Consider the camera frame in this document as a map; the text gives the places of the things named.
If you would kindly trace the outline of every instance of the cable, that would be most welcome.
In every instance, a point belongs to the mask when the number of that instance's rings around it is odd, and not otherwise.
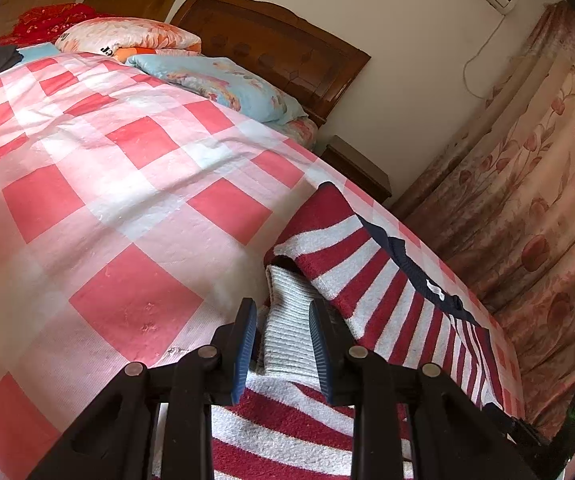
[[[492,33],[490,34],[490,37],[485,41],[485,43],[480,47],[479,51],[474,54],[474,56],[472,56],[470,59],[468,59],[465,62],[465,65],[463,65],[463,84],[465,85],[465,89],[470,92],[471,95],[473,95],[474,97],[476,97],[477,99],[485,99],[485,97],[481,97],[480,95],[475,94],[474,92],[471,91],[470,87],[467,85],[467,78],[465,76],[465,70],[467,70],[467,66],[474,61],[477,57],[479,57],[480,53],[482,53],[482,51],[484,50],[484,48],[487,46],[488,43],[490,43],[490,40],[494,37],[494,35],[496,34],[496,31],[499,30],[501,28],[501,25],[503,25],[503,22],[505,21],[507,14],[504,14],[503,17],[501,18],[501,21],[499,22],[499,25],[496,26],[496,28],[492,31]]]

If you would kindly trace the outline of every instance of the wall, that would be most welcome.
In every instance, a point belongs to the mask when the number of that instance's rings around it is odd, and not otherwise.
[[[338,134],[347,140],[388,173],[395,195],[427,167],[478,104],[463,86],[462,66],[501,19],[485,0],[265,1],[372,56],[330,114],[321,138]],[[543,3],[555,1],[517,1],[468,68],[475,92],[491,88],[542,14]]]

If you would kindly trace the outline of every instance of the curtain fold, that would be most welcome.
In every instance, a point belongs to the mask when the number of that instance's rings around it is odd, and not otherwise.
[[[392,213],[495,313],[547,435],[575,383],[575,13],[548,6],[490,98]]]

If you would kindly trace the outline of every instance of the wooden nightstand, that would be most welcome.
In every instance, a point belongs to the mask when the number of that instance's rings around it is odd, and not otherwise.
[[[390,180],[365,155],[357,152],[339,136],[333,136],[321,158],[336,171],[349,178],[379,203],[392,196]]]

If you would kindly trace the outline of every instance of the metal pin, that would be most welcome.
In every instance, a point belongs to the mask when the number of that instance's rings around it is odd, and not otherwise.
[[[347,353],[355,359],[365,359],[367,357],[367,348],[357,345],[350,348]]]
[[[423,375],[432,378],[439,377],[441,374],[441,368],[439,367],[439,365],[436,365],[434,363],[424,364],[423,368],[421,368],[421,371],[423,372]]]
[[[211,359],[216,354],[218,354],[218,350],[212,345],[205,345],[199,348],[199,357],[203,357],[203,359]]]
[[[136,377],[141,375],[141,372],[143,371],[143,365],[136,362],[129,363],[125,368],[123,368],[123,371],[125,371],[126,375],[129,375],[130,377]]]

